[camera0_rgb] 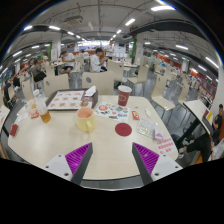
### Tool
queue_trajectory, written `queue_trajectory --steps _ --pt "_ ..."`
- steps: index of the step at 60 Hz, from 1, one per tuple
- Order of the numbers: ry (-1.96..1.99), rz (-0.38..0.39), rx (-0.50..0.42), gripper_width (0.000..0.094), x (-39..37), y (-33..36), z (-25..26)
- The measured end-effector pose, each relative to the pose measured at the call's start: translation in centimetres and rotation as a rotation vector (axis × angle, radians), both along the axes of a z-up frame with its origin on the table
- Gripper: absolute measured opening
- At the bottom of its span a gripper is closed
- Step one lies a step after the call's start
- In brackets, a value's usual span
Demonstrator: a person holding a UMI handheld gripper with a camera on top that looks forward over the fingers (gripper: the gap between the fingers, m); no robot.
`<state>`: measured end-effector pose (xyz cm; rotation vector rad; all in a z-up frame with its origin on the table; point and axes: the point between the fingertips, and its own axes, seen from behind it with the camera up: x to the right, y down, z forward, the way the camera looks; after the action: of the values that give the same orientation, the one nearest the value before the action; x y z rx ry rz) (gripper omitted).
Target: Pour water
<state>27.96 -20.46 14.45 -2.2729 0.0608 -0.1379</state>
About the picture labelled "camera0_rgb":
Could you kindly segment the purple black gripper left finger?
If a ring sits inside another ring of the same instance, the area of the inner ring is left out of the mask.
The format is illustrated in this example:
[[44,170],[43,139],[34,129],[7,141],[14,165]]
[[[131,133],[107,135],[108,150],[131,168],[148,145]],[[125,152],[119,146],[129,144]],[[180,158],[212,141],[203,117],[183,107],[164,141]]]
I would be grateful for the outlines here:
[[43,169],[76,185],[80,185],[92,153],[92,144],[88,143],[66,155],[56,155],[47,162]]

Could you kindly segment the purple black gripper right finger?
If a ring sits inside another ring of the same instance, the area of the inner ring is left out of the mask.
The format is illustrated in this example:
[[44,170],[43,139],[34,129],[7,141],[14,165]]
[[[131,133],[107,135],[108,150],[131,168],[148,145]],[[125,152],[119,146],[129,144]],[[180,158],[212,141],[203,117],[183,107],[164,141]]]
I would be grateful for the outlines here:
[[150,184],[182,169],[169,155],[160,156],[154,151],[137,143],[132,144],[132,154],[144,185]]

